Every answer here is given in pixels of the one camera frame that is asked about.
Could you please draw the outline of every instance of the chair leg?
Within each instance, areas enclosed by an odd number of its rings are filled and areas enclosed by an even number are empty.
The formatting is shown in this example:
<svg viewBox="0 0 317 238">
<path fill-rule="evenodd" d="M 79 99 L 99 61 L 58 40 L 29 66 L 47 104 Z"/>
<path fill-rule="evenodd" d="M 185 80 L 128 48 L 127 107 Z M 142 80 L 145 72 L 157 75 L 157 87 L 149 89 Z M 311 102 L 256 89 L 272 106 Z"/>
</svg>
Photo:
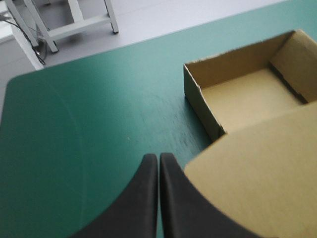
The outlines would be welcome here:
<svg viewBox="0 0 317 238">
<path fill-rule="evenodd" d="M 19 11 L 16 9 L 14 3 L 12 0 L 5 0 L 5 3 L 7 7 L 9 8 L 12 16 L 14 17 L 16 23 L 21 27 L 21 29 L 25 32 L 27 37 L 30 39 L 32 46 L 38 46 L 38 41 L 35 39 L 35 37 L 32 35 L 29 27 L 24 22 L 22 16 L 20 15 Z"/>
<path fill-rule="evenodd" d="M 114 16 L 111 0 L 105 0 L 105 5 L 110 17 L 113 32 L 118 33 L 119 28 L 118 28 L 117 20 L 115 19 L 115 16 Z"/>
<path fill-rule="evenodd" d="M 53 53 L 58 51 L 58 48 L 55 44 L 55 42 L 52 40 L 52 38 L 49 35 L 49 32 L 47 30 L 47 27 L 45 26 L 36 6 L 34 5 L 32 0 L 24 0 L 25 5 L 29 9 L 33 19 L 35 20 L 35 23 L 39 27 L 40 32 L 42 33 L 44 39 L 46 40 L 49 48 Z"/>
</svg>

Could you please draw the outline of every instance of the cardboard box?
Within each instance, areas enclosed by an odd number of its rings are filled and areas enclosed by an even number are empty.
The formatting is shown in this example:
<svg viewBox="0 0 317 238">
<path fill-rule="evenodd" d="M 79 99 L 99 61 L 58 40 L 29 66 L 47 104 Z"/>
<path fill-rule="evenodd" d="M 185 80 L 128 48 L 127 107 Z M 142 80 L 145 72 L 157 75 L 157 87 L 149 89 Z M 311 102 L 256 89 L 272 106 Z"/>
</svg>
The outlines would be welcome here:
<svg viewBox="0 0 317 238">
<path fill-rule="evenodd" d="M 317 43 L 287 32 L 184 65 L 184 91 L 212 140 L 317 99 Z"/>
</svg>

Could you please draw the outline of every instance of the cardboard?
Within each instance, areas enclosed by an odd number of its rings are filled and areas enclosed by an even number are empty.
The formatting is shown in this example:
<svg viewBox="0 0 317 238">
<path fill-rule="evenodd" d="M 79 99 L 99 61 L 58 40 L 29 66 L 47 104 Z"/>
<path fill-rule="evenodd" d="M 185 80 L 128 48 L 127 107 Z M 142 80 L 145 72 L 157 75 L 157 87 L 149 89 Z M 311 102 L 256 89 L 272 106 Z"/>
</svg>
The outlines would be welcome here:
<svg viewBox="0 0 317 238">
<path fill-rule="evenodd" d="M 185 64 L 184 90 L 217 140 L 185 168 L 200 193 L 261 237 L 317 237 L 317 43 L 298 30 Z"/>
<path fill-rule="evenodd" d="M 200 193 L 268 238 L 317 237 L 317 102 L 226 134 L 185 168 Z"/>
<path fill-rule="evenodd" d="M 317 99 L 317 44 L 301 30 L 184 65 L 185 95 L 212 140 Z"/>
</svg>

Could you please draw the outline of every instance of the box flap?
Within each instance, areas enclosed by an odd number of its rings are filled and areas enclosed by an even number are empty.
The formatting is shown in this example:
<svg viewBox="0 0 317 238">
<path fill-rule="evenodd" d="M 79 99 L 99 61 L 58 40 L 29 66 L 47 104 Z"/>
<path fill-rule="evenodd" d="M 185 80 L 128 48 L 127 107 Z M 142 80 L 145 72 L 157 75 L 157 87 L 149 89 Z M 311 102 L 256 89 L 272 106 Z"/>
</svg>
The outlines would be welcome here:
<svg viewBox="0 0 317 238">
<path fill-rule="evenodd" d="M 262 237 L 317 234 L 317 102 L 226 134 L 185 168 L 220 211 Z"/>
<path fill-rule="evenodd" d="M 296 31 L 270 61 L 308 102 L 317 99 L 317 43 Z"/>
</svg>

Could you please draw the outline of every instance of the green tabletop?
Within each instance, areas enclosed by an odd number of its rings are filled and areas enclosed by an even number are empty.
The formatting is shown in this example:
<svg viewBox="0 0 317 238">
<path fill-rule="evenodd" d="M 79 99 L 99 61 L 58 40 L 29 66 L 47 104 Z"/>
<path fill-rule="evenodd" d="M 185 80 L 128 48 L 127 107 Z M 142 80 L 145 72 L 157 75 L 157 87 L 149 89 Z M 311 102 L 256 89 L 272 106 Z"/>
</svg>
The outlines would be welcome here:
<svg viewBox="0 0 317 238">
<path fill-rule="evenodd" d="M 317 40 L 316 0 L 11 80 L 0 126 L 0 237 L 72 234 L 114 201 L 145 153 L 173 152 L 184 166 L 211 142 L 185 99 L 183 63 L 298 28 Z"/>
</svg>

